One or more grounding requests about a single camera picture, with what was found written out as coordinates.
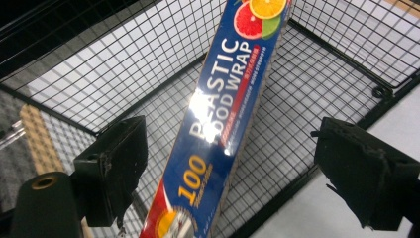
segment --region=white floor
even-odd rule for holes
[[[368,131],[416,160],[420,160],[420,86],[407,95]],[[284,205],[253,237],[407,237],[404,219],[398,232],[363,229],[346,203],[326,187],[320,175]]]

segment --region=red fruit graphic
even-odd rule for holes
[[[250,10],[250,3],[246,2],[235,14],[235,31],[243,38],[258,39],[262,36],[263,20],[256,18]]]

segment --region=plastic food wrap box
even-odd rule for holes
[[[290,7],[226,3],[140,237],[211,234]]]

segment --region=black wire grid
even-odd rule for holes
[[[52,141],[71,173],[97,134],[146,115],[149,164],[124,220],[137,237],[225,2],[78,1],[83,9],[51,1],[26,16],[32,21],[1,29],[0,49],[10,50],[0,55],[1,211],[37,173],[37,153],[53,170],[49,154],[28,145]],[[37,36],[39,26],[46,34]],[[254,232],[315,174],[309,132],[322,117],[367,128],[419,83],[419,26],[385,1],[296,1],[213,236]],[[42,111],[46,134],[23,126],[21,135],[35,120],[22,114],[25,104]],[[115,237],[118,229],[91,232]]]

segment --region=wire cage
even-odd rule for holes
[[[124,219],[138,237],[225,1],[46,0],[0,28],[0,208],[110,125],[146,115],[149,164]],[[248,236],[317,172],[309,133],[369,127],[420,81],[420,5],[296,0],[214,232]],[[118,229],[91,228],[93,237]]]

